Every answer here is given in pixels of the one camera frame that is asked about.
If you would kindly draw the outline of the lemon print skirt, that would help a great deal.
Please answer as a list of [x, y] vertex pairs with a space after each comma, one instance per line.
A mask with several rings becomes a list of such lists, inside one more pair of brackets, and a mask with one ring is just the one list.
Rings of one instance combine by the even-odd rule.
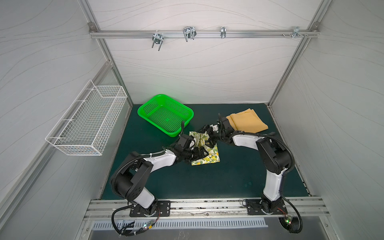
[[196, 144], [194, 147], [204, 147], [209, 152], [209, 155], [207, 157], [200, 159], [198, 161], [190, 162], [192, 166], [214, 164], [214, 163], [220, 162], [219, 150], [218, 150], [217, 144], [214, 147], [207, 147], [205, 145], [205, 140], [208, 140], [207, 134], [202, 134], [198, 132], [189, 132], [189, 135], [193, 136], [196, 141]]

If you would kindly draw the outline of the yellow tan skirt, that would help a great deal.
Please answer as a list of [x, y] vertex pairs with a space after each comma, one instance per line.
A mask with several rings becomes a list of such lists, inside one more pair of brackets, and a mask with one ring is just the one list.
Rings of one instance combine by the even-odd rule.
[[259, 118], [253, 109], [231, 114], [226, 117], [235, 131], [246, 133], [259, 133], [268, 130], [269, 127]]

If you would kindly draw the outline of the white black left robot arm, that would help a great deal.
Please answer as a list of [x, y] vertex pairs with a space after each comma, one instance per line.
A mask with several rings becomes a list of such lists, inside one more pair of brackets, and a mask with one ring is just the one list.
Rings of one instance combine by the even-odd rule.
[[179, 162], [192, 163], [208, 155], [209, 152], [199, 147], [194, 137], [181, 132], [174, 143], [160, 152], [130, 153], [111, 178], [112, 191], [129, 203], [147, 210], [154, 208], [157, 198], [145, 188], [152, 172]]

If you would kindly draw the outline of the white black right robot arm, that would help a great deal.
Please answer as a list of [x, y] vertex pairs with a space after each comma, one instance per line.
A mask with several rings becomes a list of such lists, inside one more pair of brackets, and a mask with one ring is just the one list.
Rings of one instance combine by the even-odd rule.
[[279, 134], [251, 133], [235, 130], [230, 121], [222, 116], [214, 125], [205, 125], [201, 130], [207, 133], [212, 145], [221, 141], [228, 145], [246, 147], [258, 151], [267, 170], [266, 183], [259, 206], [271, 215], [283, 200], [283, 186], [286, 175], [295, 167], [295, 159]]

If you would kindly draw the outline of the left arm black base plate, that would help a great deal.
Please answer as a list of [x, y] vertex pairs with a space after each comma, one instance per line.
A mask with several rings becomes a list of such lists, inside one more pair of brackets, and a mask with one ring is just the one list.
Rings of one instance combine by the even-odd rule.
[[170, 201], [159, 201], [155, 199], [148, 208], [136, 204], [130, 211], [130, 217], [169, 217], [170, 211]]

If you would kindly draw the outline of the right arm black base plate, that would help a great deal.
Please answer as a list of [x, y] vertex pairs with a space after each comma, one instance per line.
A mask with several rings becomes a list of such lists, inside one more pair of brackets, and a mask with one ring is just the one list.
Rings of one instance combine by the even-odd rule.
[[244, 199], [242, 205], [248, 215], [287, 215], [288, 211], [282, 198], [276, 201], [268, 199]]

